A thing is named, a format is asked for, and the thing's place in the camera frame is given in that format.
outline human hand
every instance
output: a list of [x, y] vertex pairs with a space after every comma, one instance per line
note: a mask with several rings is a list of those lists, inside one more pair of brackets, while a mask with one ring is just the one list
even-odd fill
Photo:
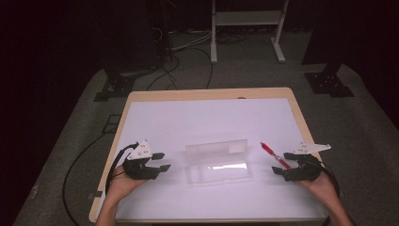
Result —
[[300, 181], [300, 185], [306, 187], [320, 202], [327, 202], [331, 199], [338, 199], [334, 185], [328, 176], [321, 172], [319, 177], [314, 181]]
[[96, 226], [115, 225], [115, 215], [119, 202], [146, 181], [134, 180], [124, 173], [123, 166], [116, 167]]
[[126, 173], [124, 173], [123, 166], [118, 166], [114, 170], [113, 177], [111, 179], [107, 197], [118, 202], [128, 196], [138, 186], [144, 184], [147, 180], [134, 180]]
[[333, 225], [336, 226], [352, 226], [352, 221], [346, 214], [341, 204], [340, 198], [335, 191], [334, 185], [328, 176], [321, 172], [319, 177], [314, 181], [298, 182], [306, 187], [314, 197], [317, 198], [328, 210]]

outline clear plastic box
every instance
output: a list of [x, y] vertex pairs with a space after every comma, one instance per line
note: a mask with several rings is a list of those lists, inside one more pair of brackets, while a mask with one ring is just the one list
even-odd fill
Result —
[[211, 185], [251, 177], [247, 162], [247, 140], [232, 140], [185, 146], [190, 185]]

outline wooden table edge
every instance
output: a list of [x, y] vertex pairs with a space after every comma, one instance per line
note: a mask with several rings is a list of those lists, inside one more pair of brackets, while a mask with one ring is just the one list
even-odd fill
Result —
[[[226, 99], [264, 99], [264, 98], [287, 98], [301, 135], [306, 143], [313, 143], [311, 132], [296, 101], [294, 93], [289, 88], [249, 88], [249, 89], [189, 89], [189, 90], [159, 90], [159, 91], [133, 91], [129, 94], [126, 105], [120, 118], [120, 125], [115, 134], [108, 158], [105, 163], [98, 191], [104, 191], [106, 177], [111, 168], [115, 152], [123, 131], [123, 125], [132, 102], [157, 102], [157, 101], [191, 101], [191, 100], [226, 100]], [[319, 153], [314, 153], [321, 160]], [[96, 221], [97, 209], [101, 197], [95, 197], [89, 212], [89, 220]]]

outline gray carpet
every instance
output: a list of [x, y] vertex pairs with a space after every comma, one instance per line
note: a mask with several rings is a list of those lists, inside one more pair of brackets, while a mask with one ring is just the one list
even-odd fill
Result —
[[[234, 45], [218, 45], [218, 62], [213, 66], [209, 89], [291, 88], [314, 141], [332, 146], [331, 151], [321, 155], [334, 170], [346, 195], [342, 201], [347, 212], [358, 225], [397, 225], [399, 132], [359, 75], [346, 66], [340, 68], [339, 77], [355, 97], [331, 98], [312, 93], [304, 73], [320, 72], [324, 65], [301, 65], [310, 35], [282, 33], [284, 64], [276, 60], [269, 39], [272, 34], [250, 34]], [[186, 34], [172, 36], [174, 46], [197, 38]], [[209, 43], [197, 47], [209, 53]], [[211, 73], [209, 58], [198, 50], [186, 50], [175, 56], [180, 60], [179, 67], [171, 73], [176, 78], [176, 87], [205, 89]], [[166, 63], [166, 68], [171, 69], [175, 64], [176, 60]], [[145, 90], [162, 73], [159, 70], [138, 78], [134, 90]], [[121, 114], [126, 101], [126, 98], [111, 98], [107, 102], [93, 102], [105, 80], [104, 71], [93, 74], [43, 167], [36, 196], [26, 200], [15, 225], [73, 225], [61, 198], [65, 175], [78, 154], [102, 134], [108, 116]], [[151, 89], [174, 89], [170, 83], [165, 76]], [[91, 195], [99, 184], [112, 141], [113, 135], [102, 137], [82, 154], [71, 171], [66, 186], [67, 203], [80, 225], [91, 225], [88, 220]], [[320, 225], [320, 222], [280, 225]]]

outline pen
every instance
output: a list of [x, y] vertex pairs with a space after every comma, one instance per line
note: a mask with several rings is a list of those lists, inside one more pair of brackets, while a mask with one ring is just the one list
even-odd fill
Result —
[[288, 165], [284, 160], [282, 160], [282, 158], [280, 158], [278, 155], [276, 155], [273, 150], [271, 150], [265, 143], [262, 143], [262, 148], [267, 151], [268, 153], [270, 153], [272, 156], [274, 156], [281, 164], [282, 166], [284, 166], [286, 169], [290, 169], [290, 165]]

